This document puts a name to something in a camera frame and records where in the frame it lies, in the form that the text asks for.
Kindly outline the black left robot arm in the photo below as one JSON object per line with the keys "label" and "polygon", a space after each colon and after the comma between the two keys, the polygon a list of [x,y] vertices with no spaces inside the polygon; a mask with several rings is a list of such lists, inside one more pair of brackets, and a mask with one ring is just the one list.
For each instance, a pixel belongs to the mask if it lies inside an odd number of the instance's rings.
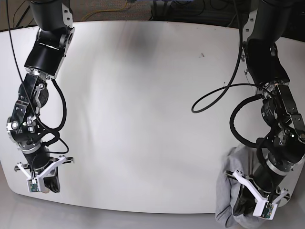
{"label": "black left robot arm", "polygon": [[[289,77],[280,63],[276,41],[283,35],[295,0],[261,0],[255,17],[243,28],[242,59],[256,87],[230,117],[230,129],[242,144],[254,148],[259,162],[251,175],[241,171],[228,175],[240,183],[233,215],[252,214],[272,220],[282,199],[289,199],[280,183],[305,158],[305,124],[289,89]],[[246,104],[262,100],[261,115],[269,133],[255,142],[243,138],[234,126]]]}

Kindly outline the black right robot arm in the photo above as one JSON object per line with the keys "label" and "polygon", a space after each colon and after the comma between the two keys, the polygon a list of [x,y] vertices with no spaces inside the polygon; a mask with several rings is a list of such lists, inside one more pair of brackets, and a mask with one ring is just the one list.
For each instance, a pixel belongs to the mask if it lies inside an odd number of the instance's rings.
{"label": "black right robot arm", "polygon": [[61,140],[60,131],[67,118],[67,105],[61,89],[57,92],[62,102],[60,124],[51,128],[40,119],[41,108],[47,103],[47,82],[57,86],[56,77],[75,28],[69,1],[31,0],[29,8],[38,26],[34,46],[25,62],[27,74],[21,78],[18,99],[6,123],[7,133],[26,158],[26,164],[18,163],[15,171],[26,176],[30,193],[58,193],[60,191],[58,168],[71,163],[72,157],[64,152],[55,153],[49,146]]}

